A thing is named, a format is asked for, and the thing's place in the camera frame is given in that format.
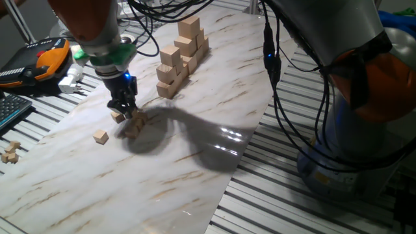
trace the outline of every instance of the blue object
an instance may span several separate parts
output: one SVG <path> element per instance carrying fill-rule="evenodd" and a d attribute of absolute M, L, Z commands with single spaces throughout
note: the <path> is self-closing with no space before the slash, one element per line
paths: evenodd
<path fill-rule="evenodd" d="M 416 17 L 413 16 L 396 16 L 380 10 L 378 12 L 383 27 L 400 29 L 412 35 L 416 39 Z"/>

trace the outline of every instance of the stack of wooden blocks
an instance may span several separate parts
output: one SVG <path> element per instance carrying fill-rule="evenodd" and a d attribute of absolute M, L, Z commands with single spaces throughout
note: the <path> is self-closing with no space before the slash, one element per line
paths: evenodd
<path fill-rule="evenodd" d="M 173 98 L 179 85 L 201 64 L 209 50 L 208 37 L 200 27 L 200 19 L 191 16 L 178 24 L 179 36 L 173 45 L 161 50 L 162 64 L 157 67 L 157 92 L 161 97 Z"/>
<path fill-rule="evenodd" d="M 19 155 L 16 154 L 16 150 L 20 147 L 20 142 L 11 141 L 10 145 L 5 149 L 6 153 L 1 155 L 1 161 L 4 163 L 17 163 L 19 161 Z"/>

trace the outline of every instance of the cable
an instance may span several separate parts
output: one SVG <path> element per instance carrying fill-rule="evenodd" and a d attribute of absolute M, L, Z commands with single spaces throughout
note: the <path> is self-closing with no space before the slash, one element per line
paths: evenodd
<path fill-rule="evenodd" d="M 143 27 L 143 29 L 149 34 L 149 37 L 151 38 L 151 40 L 153 40 L 153 42 L 155 43 L 156 46 L 156 53 L 150 55 L 150 54 L 146 54 L 140 51 L 137 51 L 138 54 L 143 55 L 143 56 L 147 56 L 147 57 L 156 57 L 159 54 L 159 45 L 156 41 L 156 39 L 153 37 L 153 35 L 151 34 L 151 32 L 148 31 L 148 29 L 144 26 L 144 24 L 142 23 L 142 21 L 138 18 L 138 16 L 136 15 L 136 12 L 133 10 L 132 6 L 130 5 L 130 9 L 133 12 L 133 14 L 135 15 L 136 20 L 139 22 L 139 24 L 141 24 L 141 26 Z"/>
<path fill-rule="evenodd" d="M 279 11 L 275 11 L 276 17 L 279 19 L 279 15 L 280 12 Z M 285 55 L 285 57 L 288 59 L 288 61 L 290 62 L 289 58 L 287 57 L 287 55 L 284 53 L 284 51 L 279 47 L 280 51 L 283 52 L 283 54 Z M 281 106 L 280 103 L 280 99 L 277 93 L 277 83 L 280 80 L 280 67 L 278 72 L 276 72 L 276 68 L 273 69 L 273 72 L 270 72 L 268 70 L 269 76 L 270 76 L 270 82 L 272 84 L 273 87 L 273 93 L 274 93 L 274 110 L 275 110 L 275 114 L 276 114 L 276 118 L 277 121 L 279 123 L 279 126 L 281 127 L 282 131 L 285 133 L 285 135 L 287 136 L 287 138 L 291 141 L 291 143 L 296 147 L 296 149 L 298 149 L 305 157 L 307 157 L 309 160 L 311 160 L 312 162 L 314 162 L 315 164 L 317 164 L 318 166 L 325 168 L 327 170 L 331 170 L 334 172 L 362 172 L 364 170 L 374 170 L 374 169 L 381 169 L 381 168 L 386 168 L 386 167 L 390 167 L 391 165 L 397 163 L 399 160 L 403 159 L 404 157 L 407 157 L 415 148 L 416 148 L 416 138 L 414 138 L 409 144 L 407 144 L 406 146 L 404 146 L 402 149 L 390 154 L 389 156 L 382 158 L 382 159 L 378 159 L 375 161 L 371 161 L 371 162 L 349 162 L 349 161 L 345 161 L 343 159 L 334 159 L 324 153 L 322 153 L 321 151 L 319 151 L 316 147 L 312 146 L 308 141 L 306 141 L 303 136 L 296 130 L 296 128 L 294 128 L 293 124 L 291 123 L 291 121 L 288 119 L 288 117 L 285 114 L 285 111 L 283 110 L 283 107 Z M 324 83 L 326 84 L 326 86 L 324 87 L 324 98 L 322 98 L 322 104 L 323 102 L 326 100 L 326 110 L 325 110 L 325 114 L 324 114 L 324 121 L 326 122 L 326 118 L 328 116 L 328 109 L 329 109 L 329 80 L 324 78 Z M 291 135 L 288 134 L 288 132 L 285 130 L 283 124 L 281 123 L 279 114 L 278 114 L 278 108 L 281 111 L 283 117 L 285 118 L 285 121 L 289 124 L 289 127 L 295 132 L 295 134 L 304 142 L 306 143 L 306 145 L 311 148 L 312 150 L 314 150 L 315 152 L 317 152 L 318 154 L 320 154 L 322 157 L 333 161 L 335 163 L 339 163 L 339 164 L 343 164 L 345 166 L 349 166 L 354 168 L 353 170 L 338 170 L 335 168 L 330 168 L 327 167 L 326 165 L 323 165 L 321 163 L 319 163 L 318 161 L 316 161 L 314 158 L 310 157 L 307 153 L 305 153 L 300 146 L 298 146 L 296 144 L 296 142 L 292 139 Z"/>
<path fill-rule="evenodd" d="M 321 69 L 321 67 L 320 66 L 317 66 L 316 68 L 313 68 L 312 70 L 303 70 L 303 69 L 300 69 L 300 68 L 298 68 L 296 65 L 294 65 L 293 64 L 293 62 L 288 58 L 288 56 L 286 55 L 286 53 L 279 47 L 279 49 L 280 49 L 280 51 L 283 53 L 283 55 L 285 55 L 285 58 L 289 61 L 289 63 L 294 67 L 294 68 L 296 68 L 297 70 L 299 70 L 299 71 L 301 71 L 301 72 L 315 72 L 315 71 L 317 71 L 317 70 L 319 70 L 319 69 Z"/>
<path fill-rule="evenodd" d="M 131 5 L 134 9 L 136 9 L 138 12 L 142 13 L 145 16 L 148 16 L 149 18 L 160 21 L 163 23 L 177 23 L 179 21 L 185 20 L 196 13 L 198 13 L 200 10 L 205 8 L 207 5 L 211 4 L 214 0 L 186 0 L 182 3 L 178 4 L 172 4 L 173 1 L 170 1 L 167 4 L 163 4 L 161 6 L 147 6 L 142 3 L 138 3 L 135 0 L 128 0 L 127 2 L 129 5 Z M 198 9 L 196 9 L 194 12 L 190 13 L 187 16 L 183 16 L 182 18 L 178 18 L 181 14 L 183 14 L 186 10 L 188 10 L 190 7 L 195 5 L 200 5 Z"/>

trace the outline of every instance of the orange robot part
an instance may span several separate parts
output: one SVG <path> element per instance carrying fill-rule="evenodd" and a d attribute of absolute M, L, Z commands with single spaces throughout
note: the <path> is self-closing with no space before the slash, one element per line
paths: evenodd
<path fill-rule="evenodd" d="M 365 65 L 369 100 L 355 112 L 368 122 L 389 122 L 416 108 L 416 72 L 390 53 L 378 55 Z M 334 84 L 350 103 L 351 80 L 331 74 Z"/>

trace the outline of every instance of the small wooden cube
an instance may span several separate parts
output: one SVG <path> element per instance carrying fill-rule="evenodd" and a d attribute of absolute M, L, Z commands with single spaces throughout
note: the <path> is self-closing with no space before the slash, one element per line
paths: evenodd
<path fill-rule="evenodd" d="M 196 51 L 196 61 L 199 64 L 201 64 L 203 58 L 206 56 L 208 50 L 209 50 L 209 44 L 208 44 L 208 37 L 205 37 L 206 40 L 204 40 L 204 43 L 202 46 Z"/>
<path fill-rule="evenodd" d="M 180 36 L 194 39 L 200 33 L 200 19 L 197 16 L 191 16 L 177 23 L 177 28 Z"/>
<path fill-rule="evenodd" d="M 161 97 L 172 99 L 175 96 L 175 93 L 176 93 L 177 89 L 181 85 L 182 80 L 183 80 L 183 73 L 180 73 L 175 78 L 175 80 L 173 81 L 172 84 L 165 84 L 165 83 L 162 83 L 162 82 L 157 83 L 157 86 L 156 86 L 157 93 Z"/>
<path fill-rule="evenodd" d="M 133 118 L 124 130 L 124 134 L 128 138 L 137 138 L 140 130 L 143 128 L 144 121 L 142 119 Z"/>
<path fill-rule="evenodd" d="M 19 161 L 19 155 L 17 155 L 16 153 L 9 153 L 8 161 L 11 163 L 17 163 Z"/>
<path fill-rule="evenodd" d="M 197 46 L 197 49 L 199 49 L 201 46 L 202 46 L 202 44 L 203 44 L 203 42 L 204 42 L 204 32 L 203 32 L 203 28 L 201 28 L 200 29 L 200 33 L 196 36 L 196 46 Z"/>
<path fill-rule="evenodd" d="M 181 63 L 175 66 L 176 75 L 179 75 L 183 69 L 183 60 L 181 58 Z"/>
<path fill-rule="evenodd" d="M 10 142 L 10 146 L 12 146 L 15 149 L 18 149 L 18 148 L 20 148 L 20 142 L 18 142 L 17 140 L 12 140 Z"/>
<path fill-rule="evenodd" d="M 94 137 L 94 140 L 96 140 L 96 142 L 98 144 L 105 144 L 109 139 L 109 136 L 108 136 L 107 132 L 105 132 L 103 130 L 96 131 L 96 133 L 94 133 L 93 137 Z"/>
<path fill-rule="evenodd" d="M 188 67 L 188 64 L 185 64 L 185 63 L 183 64 L 183 70 L 182 70 L 181 75 L 182 75 L 182 81 L 184 79 L 188 78 L 188 76 L 189 76 L 189 67 Z"/>
<path fill-rule="evenodd" d="M 196 70 L 196 67 L 198 66 L 198 63 L 196 62 L 196 56 L 193 56 L 193 57 L 182 56 L 182 60 L 183 60 L 183 63 L 188 65 L 189 74 L 193 74 Z"/>
<path fill-rule="evenodd" d="M 16 149 L 13 146 L 7 146 L 5 151 L 6 151 L 6 153 L 15 153 Z"/>
<path fill-rule="evenodd" d="M 111 118 L 117 123 L 121 123 L 125 120 L 125 117 L 123 114 L 119 114 L 117 112 L 112 111 L 111 112 Z"/>
<path fill-rule="evenodd" d="M 208 36 L 204 37 L 204 39 L 205 40 L 203 41 L 202 49 L 203 49 L 204 54 L 206 54 L 208 52 L 208 50 L 209 50 L 209 40 L 208 40 Z"/>
<path fill-rule="evenodd" d="M 140 118 L 136 119 L 136 127 L 139 131 L 142 130 L 143 126 L 144 126 L 144 120 Z"/>
<path fill-rule="evenodd" d="M 170 84 L 176 78 L 176 68 L 161 64 L 156 68 L 156 74 L 158 80 Z"/>
<path fill-rule="evenodd" d="M 180 49 L 173 45 L 168 45 L 161 49 L 161 61 L 164 65 L 171 68 L 181 64 L 181 52 Z"/>
<path fill-rule="evenodd" d="M 134 118 L 143 120 L 143 123 L 146 123 L 146 121 L 149 120 L 148 115 L 145 112 L 140 112 L 140 111 L 136 112 Z"/>
<path fill-rule="evenodd" d="M 1 161 L 4 162 L 4 163 L 8 163 L 8 156 L 9 156 L 8 153 L 2 154 L 1 155 Z"/>
<path fill-rule="evenodd" d="M 196 38 L 188 39 L 183 36 L 178 36 L 175 40 L 175 46 L 181 51 L 181 55 L 192 57 L 196 52 Z"/>

